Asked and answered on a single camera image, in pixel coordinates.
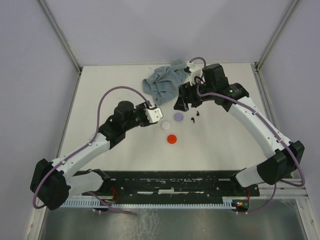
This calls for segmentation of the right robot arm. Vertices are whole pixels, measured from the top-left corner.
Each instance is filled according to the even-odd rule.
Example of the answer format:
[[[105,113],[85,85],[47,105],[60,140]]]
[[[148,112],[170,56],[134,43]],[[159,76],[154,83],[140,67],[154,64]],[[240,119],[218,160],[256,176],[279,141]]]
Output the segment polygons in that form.
[[[246,128],[266,157],[265,161],[244,168],[231,177],[231,193],[240,196],[249,186],[255,184],[284,183],[284,177],[294,171],[298,171],[301,178],[298,186],[305,185],[300,166],[305,146],[300,141],[293,142],[282,134],[262,114],[241,84],[230,84],[220,64],[200,68],[188,61],[184,70],[190,80],[179,86],[174,110],[187,112],[189,108],[197,108],[203,102],[213,101]]]

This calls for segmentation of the purple round charging case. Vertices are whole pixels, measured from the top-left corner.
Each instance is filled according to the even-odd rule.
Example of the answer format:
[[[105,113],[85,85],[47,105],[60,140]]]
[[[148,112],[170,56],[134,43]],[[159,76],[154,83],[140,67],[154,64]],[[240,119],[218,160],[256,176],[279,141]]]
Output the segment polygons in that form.
[[[174,120],[177,122],[181,122],[184,119],[184,115],[180,112],[176,112],[174,114]]]

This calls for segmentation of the orange round charging case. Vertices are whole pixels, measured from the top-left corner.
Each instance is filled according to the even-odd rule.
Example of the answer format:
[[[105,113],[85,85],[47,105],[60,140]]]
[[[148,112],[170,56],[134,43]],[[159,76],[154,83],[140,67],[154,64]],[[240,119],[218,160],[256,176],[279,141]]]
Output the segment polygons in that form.
[[[167,136],[167,142],[169,144],[175,144],[177,142],[177,140],[178,140],[178,138],[174,134],[170,134],[170,135]]]

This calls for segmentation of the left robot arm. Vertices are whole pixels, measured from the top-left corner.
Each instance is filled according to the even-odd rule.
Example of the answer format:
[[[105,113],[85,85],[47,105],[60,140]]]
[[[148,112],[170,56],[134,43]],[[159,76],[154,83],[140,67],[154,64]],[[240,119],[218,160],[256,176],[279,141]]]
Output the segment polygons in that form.
[[[40,199],[50,210],[55,210],[73,195],[90,191],[106,195],[111,183],[103,171],[96,169],[82,175],[75,175],[76,172],[119,144],[127,131],[156,124],[162,117],[158,107],[148,106],[145,102],[134,106],[130,101],[121,101],[113,115],[98,126],[88,143],[64,157],[51,161],[43,158],[36,164],[30,184],[34,198]]]

